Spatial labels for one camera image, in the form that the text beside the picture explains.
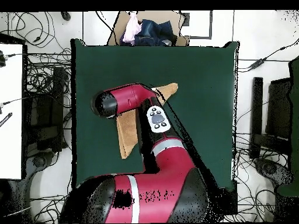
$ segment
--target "green table surface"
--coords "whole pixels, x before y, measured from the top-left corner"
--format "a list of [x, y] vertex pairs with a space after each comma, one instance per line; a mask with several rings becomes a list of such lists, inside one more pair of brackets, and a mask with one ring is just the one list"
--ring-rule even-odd
[[90, 176], [142, 171], [138, 146], [121, 158], [116, 120], [95, 116], [91, 97], [126, 83], [152, 88], [176, 82], [178, 91], [169, 103], [218, 186], [232, 188], [236, 48], [235, 42], [225, 48], [88, 47], [75, 40], [77, 184]]

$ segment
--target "button panel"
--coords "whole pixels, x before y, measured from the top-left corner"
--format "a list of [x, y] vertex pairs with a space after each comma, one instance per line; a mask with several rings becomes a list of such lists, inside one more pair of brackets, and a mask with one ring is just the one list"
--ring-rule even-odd
[[158, 106], [152, 106], [148, 109], [147, 118], [154, 133], [162, 133], [171, 128], [163, 109]]

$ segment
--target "control button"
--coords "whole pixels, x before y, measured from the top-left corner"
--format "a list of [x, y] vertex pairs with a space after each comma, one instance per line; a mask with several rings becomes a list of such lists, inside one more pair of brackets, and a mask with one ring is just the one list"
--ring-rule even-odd
[[165, 119], [161, 114], [155, 114], [154, 116], [152, 116], [152, 123], [153, 124], [160, 124], [164, 120]]

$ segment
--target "cardboard piece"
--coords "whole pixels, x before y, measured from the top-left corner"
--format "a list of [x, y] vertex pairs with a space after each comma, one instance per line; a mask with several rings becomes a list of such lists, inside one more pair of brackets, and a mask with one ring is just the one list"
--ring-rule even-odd
[[[179, 36], [179, 31], [183, 26], [185, 17], [179, 13], [172, 10], [146, 10], [139, 11], [137, 13], [138, 21], [143, 19], [153, 20], [157, 24], [161, 24], [167, 21], [171, 22], [172, 31], [175, 36]], [[130, 15], [125, 11], [120, 11], [116, 21], [114, 23], [113, 31], [108, 39], [107, 45], [115, 46], [115, 38], [117, 43], [119, 43], [121, 35], [123, 35], [127, 23], [130, 20]], [[179, 36], [177, 38], [175, 46], [188, 46], [190, 41], [190, 36]]]

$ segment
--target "red robot arm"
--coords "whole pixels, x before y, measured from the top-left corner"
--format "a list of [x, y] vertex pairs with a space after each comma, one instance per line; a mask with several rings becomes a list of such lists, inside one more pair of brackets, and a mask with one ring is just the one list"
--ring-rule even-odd
[[106, 118], [136, 109], [145, 171], [106, 179], [89, 199], [83, 223], [201, 222], [208, 196], [201, 174], [157, 99], [142, 84], [97, 93], [93, 112]]

